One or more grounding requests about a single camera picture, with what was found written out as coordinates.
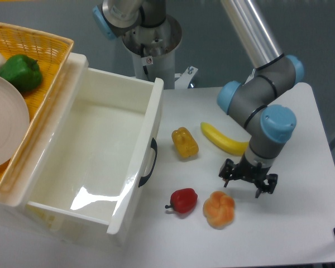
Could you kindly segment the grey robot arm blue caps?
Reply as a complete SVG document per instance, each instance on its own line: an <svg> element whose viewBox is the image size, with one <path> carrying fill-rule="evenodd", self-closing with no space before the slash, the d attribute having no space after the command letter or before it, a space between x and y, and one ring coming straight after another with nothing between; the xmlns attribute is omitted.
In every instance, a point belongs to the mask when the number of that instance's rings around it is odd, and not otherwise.
<svg viewBox="0 0 335 268"><path fill-rule="evenodd" d="M221 110L251 135L239 163L226 160L219 176L226 183L252 183L257 194L271 194L277 175L269 170L296 126L295 114L275 100L302 80L304 67L298 58L283 53L254 1L223 1L222 6L253 73L245 83L227 83L217 97ZM160 78L165 88L175 88L175 50L182 29L166 13L165 1L103 1L92 12L106 38L121 38L137 78Z"/></svg>

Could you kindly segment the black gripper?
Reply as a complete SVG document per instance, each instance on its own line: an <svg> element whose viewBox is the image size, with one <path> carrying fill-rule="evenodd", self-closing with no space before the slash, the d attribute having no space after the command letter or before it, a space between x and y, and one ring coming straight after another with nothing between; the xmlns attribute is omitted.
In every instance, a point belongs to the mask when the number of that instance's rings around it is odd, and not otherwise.
<svg viewBox="0 0 335 268"><path fill-rule="evenodd" d="M231 159L226 159L219 170L218 176L224 181L224 188L231 180L244 180L254 183L257 190L255 198L259 198L262 193L272 194L276 188L278 174L267 174L269 167L262 167L262 163L252 165L242 156L240 162L236 165Z"/></svg>

